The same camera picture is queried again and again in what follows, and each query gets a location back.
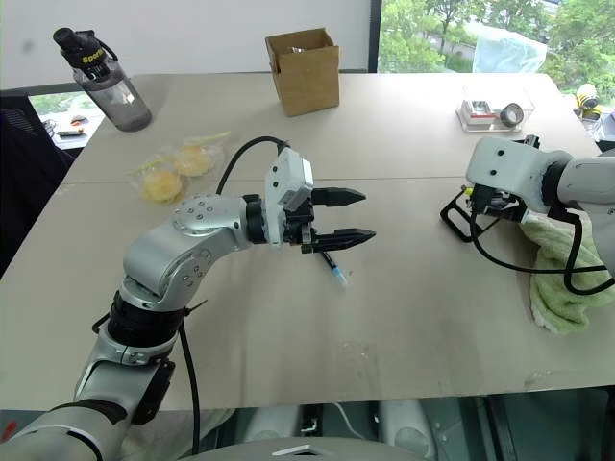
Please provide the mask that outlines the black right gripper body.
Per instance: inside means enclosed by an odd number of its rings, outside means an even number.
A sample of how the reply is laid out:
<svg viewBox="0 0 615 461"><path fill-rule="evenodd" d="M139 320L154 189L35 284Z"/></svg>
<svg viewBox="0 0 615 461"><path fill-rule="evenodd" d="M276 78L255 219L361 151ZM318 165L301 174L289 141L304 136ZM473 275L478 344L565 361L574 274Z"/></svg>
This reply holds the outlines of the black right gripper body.
<svg viewBox="0 0 615 461"><path fill-rule="evenodd" d="M472 192L472 215L492 216L521 223L522 200L510 192L476 184Z"/></svg>

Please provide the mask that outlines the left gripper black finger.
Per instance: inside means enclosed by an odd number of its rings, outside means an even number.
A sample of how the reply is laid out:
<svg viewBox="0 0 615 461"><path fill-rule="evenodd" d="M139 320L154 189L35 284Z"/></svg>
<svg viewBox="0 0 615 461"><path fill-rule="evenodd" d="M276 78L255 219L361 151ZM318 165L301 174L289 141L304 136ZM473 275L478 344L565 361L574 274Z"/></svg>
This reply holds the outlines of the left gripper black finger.
<svg viewBox="0 0 615 461"><path fill-rule="evenodd" d="M341 229L333 233L319 234L311 231L311 240L301 244L303 254L328 253L342 251L361 245L375 237L373 230Z"/></svg>
<svg viewBox="0 0 615 461"><path fill-rule="evenodd" d="M364 201L366 196L352 188L318 187L311 191L310 200L314 206L340 207Z"/></svg>

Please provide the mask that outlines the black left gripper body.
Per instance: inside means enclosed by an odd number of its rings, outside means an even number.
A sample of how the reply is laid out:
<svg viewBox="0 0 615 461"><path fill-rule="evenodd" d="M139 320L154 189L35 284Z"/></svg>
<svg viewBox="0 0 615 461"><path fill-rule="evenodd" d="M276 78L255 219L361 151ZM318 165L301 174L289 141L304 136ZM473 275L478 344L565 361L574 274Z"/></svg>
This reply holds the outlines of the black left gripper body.
<svg viewBox="0 0 615 461"><path fill-rule="evenodd" d="M313 204L305 199L295 210L284 211L283 243L299 246L303 254L313 254L316 231L312 228L314 221Z"/></svg>

